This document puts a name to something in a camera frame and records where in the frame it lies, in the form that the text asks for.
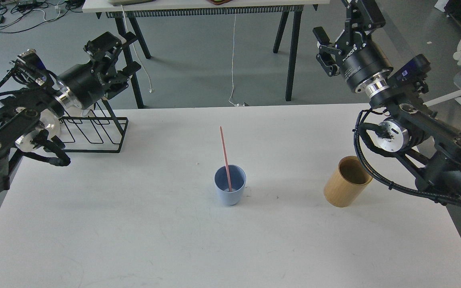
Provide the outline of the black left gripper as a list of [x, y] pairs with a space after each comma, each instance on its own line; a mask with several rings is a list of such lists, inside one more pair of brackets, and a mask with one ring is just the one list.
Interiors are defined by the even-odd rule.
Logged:
[[[133, 61], [122, 70], [117, 70], [115, 63], [124, 48], [137, 40], [132, 32], [123, 36], [115, 36], [105, 32], [90, 40], [84, 46], [84, 51], [90, 57], [90, 62], [76, 64], [57, 77], [57, 85], [61, 95], [57, 98], [68, 109], [75, 106], [86, 110], [104, 97], [111, 100], [128, 87], [131, 76], [142, 66]], [[109, 67], [104, 75], [95, 72], [93, 67]]]

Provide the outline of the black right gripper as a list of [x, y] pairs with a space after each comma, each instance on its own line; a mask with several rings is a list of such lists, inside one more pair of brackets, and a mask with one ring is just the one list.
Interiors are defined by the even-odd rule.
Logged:
[[349, 89], [359, 86], [378, 73], [389, 75], [393, 67], [370, 34], [386, 25], [375, 0], [342, 0], [346, 8], [343, 31], [331, 42], [323, 27], [313, 28], [317, 39], [317, 60], [329, 77], [342, 75]]

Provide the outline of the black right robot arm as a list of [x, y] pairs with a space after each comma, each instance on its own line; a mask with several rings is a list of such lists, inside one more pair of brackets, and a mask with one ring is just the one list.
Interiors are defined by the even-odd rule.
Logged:
[[[354, 148], [360, 164], [380, 183], [437, 204], [461, 207], [461, 130], [437, 119], [421, 99], [430, 62], [416, 55], [395, 73], [372, 34], [386, 20], [374, 0], [344, 0], [344, 29], [333, 43], [315, 27], [317, 60], [329, 77], [341, 75], [353, 93], [365, 93], [370, 109], [355, 124]], [[397, 159], [414, 177], [416, 189], [375, 171], [361, 142], [383, 157]]]

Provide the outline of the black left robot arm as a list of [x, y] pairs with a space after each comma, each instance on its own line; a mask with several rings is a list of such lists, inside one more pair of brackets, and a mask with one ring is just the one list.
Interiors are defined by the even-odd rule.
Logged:
[[68, 166], [70, 157], [59, 139], [59, 120], [72, 106], [90, 111], [102, 101], [121, 135], [126, 124], [116, 117], [108, 100], [128, 87], [130, 78], [140, 70], [133, 61], [122, 70], [115, 64], [121, 51], [137, 40], [126, 32], [115, 36], [105, 32], [87, 42], [90, 57], [56, 75], [46, 69], [36, 51], [18, 55], [12, 68], [0, 81], [0, 192], [9, 190], [21, 158], [27, 157], [53, 166]]

